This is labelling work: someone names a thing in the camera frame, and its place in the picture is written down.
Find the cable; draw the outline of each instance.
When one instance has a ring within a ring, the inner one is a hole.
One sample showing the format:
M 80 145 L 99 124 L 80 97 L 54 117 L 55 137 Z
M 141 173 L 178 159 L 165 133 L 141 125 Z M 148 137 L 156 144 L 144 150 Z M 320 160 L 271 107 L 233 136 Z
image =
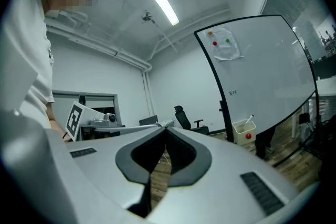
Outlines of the cable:
M 171 163 L 168 161 L 166 155 L 164 155 L 164 153 L 163 153 L 163 156 L 166 158 L 166 160 L 167 160 L 167 162 L 169 163 L 169 165 L 172 166 Z

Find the wooden floor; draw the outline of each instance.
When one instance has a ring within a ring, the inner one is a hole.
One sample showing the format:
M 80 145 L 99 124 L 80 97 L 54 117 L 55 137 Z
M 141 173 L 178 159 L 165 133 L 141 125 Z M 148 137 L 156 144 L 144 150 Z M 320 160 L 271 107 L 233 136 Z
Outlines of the wooden floor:
M 267 153 L 267 158 L 269 159 L 266 162 L 267 164 L 275 164 L 298 147 L 299 133 L 297 133 L 296 139 L 292 139 L 291 128 L 291 118 L 276 127 L 276 131 L 271 142 L 275 152 L 273 154 Z M 224 140 L 225 136 L 225 133 L 221 133 L 212 136 L 212 138 Z M 244 145 L 243 148 L 251 152 L 253 155 L 256 152 L 254 142 Z M 160 163 L 157 164 L 154 172 L 151 174 L 152 208 L 158 204 L 167 191 L 167 185 L 171 172 L 171 166 L 169 163 L 171 161 L 167 151 L 165 151 L 164 155 L 162 155 Z M 287 161 L 276 167 L 276 170 L 291 181 L 298 191 L 303 191 L 312 183 L 319 181 L 318 171 L 321 168 L 321 164 L 322 161 L 310 153 L 306 151 L 298 151 Z

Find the office chair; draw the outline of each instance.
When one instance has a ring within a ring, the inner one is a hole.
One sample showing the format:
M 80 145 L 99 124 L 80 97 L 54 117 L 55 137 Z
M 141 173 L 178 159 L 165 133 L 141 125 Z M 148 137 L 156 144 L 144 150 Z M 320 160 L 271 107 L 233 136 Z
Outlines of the office chair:
M 185 115 L 185 112 L 183 111 L 183 107 L 181 107 L 180 105 L 175 106 L 175 116 L 178 120 L 178 122 L 180 123 L 180 125 L 182 126 L 183 129 L 186 130 L 190 130 L 196 133 L 201 133 L 201 134 L 205 134 L 205 135 L 209 135 L 209 128 L 207 126 L 202 126 L 200 127 L 200 123 L 203 120 L 197 120 L 194 121 L 197 124 L 197 128 L 192 128 L 191 129 L 191 124 L 187 118 L 187 116 Z

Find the desk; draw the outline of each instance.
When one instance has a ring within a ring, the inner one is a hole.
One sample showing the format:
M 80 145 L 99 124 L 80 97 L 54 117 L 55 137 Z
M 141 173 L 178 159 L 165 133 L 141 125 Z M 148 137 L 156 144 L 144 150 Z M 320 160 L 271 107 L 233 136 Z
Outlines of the desk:
M 165 121 L 158 121 L 157 123 L 159 125 L 161 125 L 162 127 L 166 127 L 166 126 L 171 126 L 171 127 L 174 127 L 174 119 L 171 119 L 171 120 L 165 120 Z
M 317 90 L 319 92 L 319 98 L 324 99 L 327 97 L 336 97 L 336 76 L 329 78 L 329 79 L 321 79 L 316 81 Z M 303 113 L 309 112 L 309 107 L 304 108 L 307 106 L 306 104 L 303 105 Z M 296 137 L 296 113 L 292 116 L 292 138 Z

